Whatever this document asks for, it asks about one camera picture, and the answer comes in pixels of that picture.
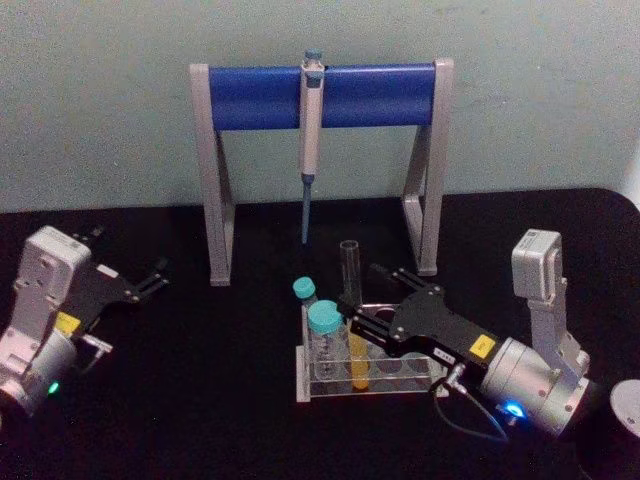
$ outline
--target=black cable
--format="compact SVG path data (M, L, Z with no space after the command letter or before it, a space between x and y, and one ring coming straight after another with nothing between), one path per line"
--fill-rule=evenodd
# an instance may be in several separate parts
M482 406L482 404L476 400L471 394L469 394L468 392L465 392L463 395L471 400L471 402L480 409L480 411L489 419L489 421L492 423L492 425L495 427L495 429L498 431L498 433L500 434L498 435L489 435L488 433L483 433L483 432L478 432L476 430L470 430L468 428L464 428L461 427L460 425L453 423L451 420L449 420L446 415L443 413L443 411L440 409L440 403L438 402L438 388L440 386L445 386L445 388L448 387L448 385L445 384L445 378L441 378L440 380L438 380L436 383L434 383L431 386L431 390L433 392L433 404L436 407L436 412L438 412L438 415L440 416L440 418L442 418L442 420L449 425L451 428L458 430L459 432L462 433L466 433L467 435L471 435L474 437L478 437L478 438L483 438L485 440L491 440L493 442L500 442L500 443L509 443L509 437L507 436L506 432L504 431L504 429L502 428L502 426L498 423L498 421L496 420L496 418L491 415L491 413L489 413L489 411L484 408ZM447 390L449 392L456 391L458 393L462 393L459 392L456 389L450 389L447 388Z

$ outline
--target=green led light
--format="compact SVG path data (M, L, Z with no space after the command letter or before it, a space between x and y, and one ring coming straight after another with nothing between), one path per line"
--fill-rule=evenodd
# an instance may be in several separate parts
M49 395L52 393L56 393L60 389L60 384L58 382L53 382L49 387Z

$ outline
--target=blue cylinder bar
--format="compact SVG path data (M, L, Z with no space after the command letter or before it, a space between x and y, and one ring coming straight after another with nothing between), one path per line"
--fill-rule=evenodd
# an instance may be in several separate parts
M328 66L324 78L324 128L431 123L431 63ZM211 67L209 83L216 130L298 128L299 67Z

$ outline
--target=blue pipette cap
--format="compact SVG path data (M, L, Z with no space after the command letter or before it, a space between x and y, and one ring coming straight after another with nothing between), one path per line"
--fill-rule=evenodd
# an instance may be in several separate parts
M316 286L313 284L313 280L309 277L300 277L298 280L293 282L293 293L295 293L296 297L300 300L304 300L316 293Z
M333 333L342 325L338 305L331 300L318 300L309 308L309 327L319 335Z

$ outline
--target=gray stand leg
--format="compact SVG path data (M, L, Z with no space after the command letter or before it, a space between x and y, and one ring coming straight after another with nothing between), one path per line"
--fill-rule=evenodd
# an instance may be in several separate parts
M419 275L438 271L440 211L447 168L447 143L453 101L453 60L435 61L436 83L430 127L418 127L402 203ZM424 175L424 211L420 206Z
M209 66L190 65L189 75L211 264L210 281L212 286L227 286L231 283L234 205L222 138L214 129L211 115Z

